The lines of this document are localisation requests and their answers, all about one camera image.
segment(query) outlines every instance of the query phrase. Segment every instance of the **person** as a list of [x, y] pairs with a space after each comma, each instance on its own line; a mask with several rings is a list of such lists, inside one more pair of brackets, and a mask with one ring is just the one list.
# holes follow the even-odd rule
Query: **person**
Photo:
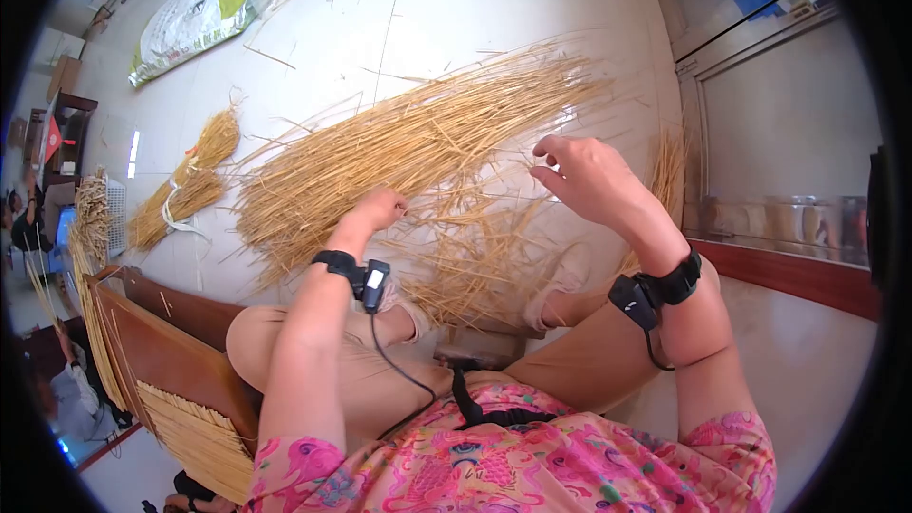
[[66, 358], [64, 370], [49, 381], [37, 371], [31, 373], [40, 407], [49, 421], [57, 423], [61, 434], [82, 441], [104, 440], [115, 429], [114, 417], [88, 383], [85, 351], [66, 333], [63, 325], [57, 329]]
[[177, 493], [165, 498], [163, 513], [200, 511], [201, 513], [232, 513], [237, 505], [190, 477], [185, 470], [174, 476]]
[[27, 168], [23, 175], [28, 191], [28, 203], [23, 206], [22, 197], [12, 191], [7, 203], [14, 217], [10, 239], [14, 246], [24, 251], [41, 249], [51, 252], [57, 243], [57, 222], [60, 209], [72, 206], [76, 200], [76, 183], [51, 185], [46, 193], [38, 188], [35, 171]]
[[[558, 168], [535, 166], [532, 176], [583, 219], [621, 235], [645, 274], [664, 277], [691, 257], [673, 220], [615, 149], [548, 135], [533, 154]], [[406, 208], [400, 195], [376, 189], [339, 220], [325, 249], [360, 262], [371, 235]], [[696, 288], [663, 306], [650, 332], [655, 358], [675, 369], [677, 442], [599, 416], [659, 370], [640, 327], [605, 297], [579, 292], [584, 272], [564, 261], [524, 314], [535, 326], [573, 329], [502, 372], [464, 375], [486, 413], [518, 416], [510, 425], [466, 428], [450, 393], [452, 370], [403, 362], [439, 399], [388, 439], [357, 451], [347, 448], [347, 430], [376, 437], [429, 395], [373, 348], [370, 316], [349, 312], [348, 280], [314, 263], [289, 308], [240, 313], [228, 356], [265, 394], [242, 510], [769, 510], [772, 444], [711, 263], [703, 258]], [[376, 325], [382, 347], [414, 341], [427, 318], [396, 297], [381, 304]]]

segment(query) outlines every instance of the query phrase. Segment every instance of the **black strap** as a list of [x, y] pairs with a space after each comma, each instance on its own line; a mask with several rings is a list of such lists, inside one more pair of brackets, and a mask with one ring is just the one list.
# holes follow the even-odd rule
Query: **black strap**
[[638, 273], [633, 276], [633, 281], [643, 288], [653, 309], [659, 309], [665, 304], [678, 305], [697, 289], [701, 266], [700, 253], [691, 246], [690, 255], [671, 273], [661, 278]]
[[338, 249], [322, 249], [316, 253], [310, 263], [326, 264], [326, 271], [345, 276], [352, 284], [360, 283], [360, 279], [364, 279], [364, 274], [359, 271], [355, 258], [348, 252]]
[[462, 417], [465, 418], [465, 425], [456, 428], [457, 430], [467, 430], [468, 428], [478, 426], [479, 424], [496, 424], [503, 428], [529, 424], [530, 422], [550, 422], [557, 415], [546, 414], [544, 412], [532, 412], [525, 408], [509, 408], [507, 410], [495, 410], [485, 414], [482, 406], [479, 405], [469, 395], [469, 390], [465, 385], [465, 370], [478, 370], [477, 363], [474, 361], [464, 361], [453, 369], [453, 399], [459, 406]]

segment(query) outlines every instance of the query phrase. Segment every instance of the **beige shoe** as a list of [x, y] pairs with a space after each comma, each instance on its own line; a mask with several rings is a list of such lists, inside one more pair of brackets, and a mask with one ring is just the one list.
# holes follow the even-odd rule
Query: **beige shoe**
[[398, 280], [393, 276], [389, 277], [386, 287], [383, 289], [383, 298], [380, 299], [380, 309], [378, 313], [388, 312], [395, 305], [401, 306], [411, 317], [412, 324], [415, 325], [415, 335], [411, 339], [402, 342], [403, 344], [412, 344], [417, 342], [422, 335], [430, 331], [430, 318], [427, 313], [409, 300], [400, 297]]
[[535, 294], [535, 297], [525, 306], [522, 311], [522, 320], [526, 325], [536, 331], [548, 331], [553, 329], [550, 325], [542, 321], [542, 311], [544, 310], [544, 300], [552, 291], [564, 291], [565, 293], [576, 293], [583, 289], [589, 279], [590, 262], [592, 258], [591, 247], [584, 242], [571, 244], [561, 257], [561, 263], [557, 265], [551, 283], [544, 286], [544, 289]]

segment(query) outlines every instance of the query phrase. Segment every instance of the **hand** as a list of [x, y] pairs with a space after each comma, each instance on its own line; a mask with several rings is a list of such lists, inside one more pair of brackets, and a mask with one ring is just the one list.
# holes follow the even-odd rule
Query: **hand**
[[546, 135], [532, 150], [546, 156], [549, 166], [530, 173], [580, 217], [626, 234], [626, 213], [643, 200], [653, 199], [624, 157], [593, 138]]
[[76, 360], [76, 356], [73, 353], [73, 341], [69, 339], [67, 333], [67, 327], [60, 325], [57, 327], [57, 339], [60, 341], [60, 349], [63, 351], [63, 356], [66, 357], [66, 361], [73, 363]]
[[392, 188], [377, 187], [361, 197], [347, 221], [369, 228], [371, 233], [389, 228], [409, 209], [409, 201]]
[[193, 499], [193, 505], [202, 513], [232, 513], [237, 510], [237, 506], [228, 499], [217, 495], [211, 501]]

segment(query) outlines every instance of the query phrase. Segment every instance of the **floral pattern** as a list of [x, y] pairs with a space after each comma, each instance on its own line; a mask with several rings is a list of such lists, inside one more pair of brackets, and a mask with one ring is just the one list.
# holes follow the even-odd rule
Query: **floral pattern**
[[759, 416], [734, 413], [668, 442], [522, 384], [470, 389], [485, 412], [522, 407], [558, 417], [465, 431], [452, 397], [389, 442], [348, 459], [311, 437], [259, 449], [244, 511], [533, 513], [768, 511], [776, 465]]

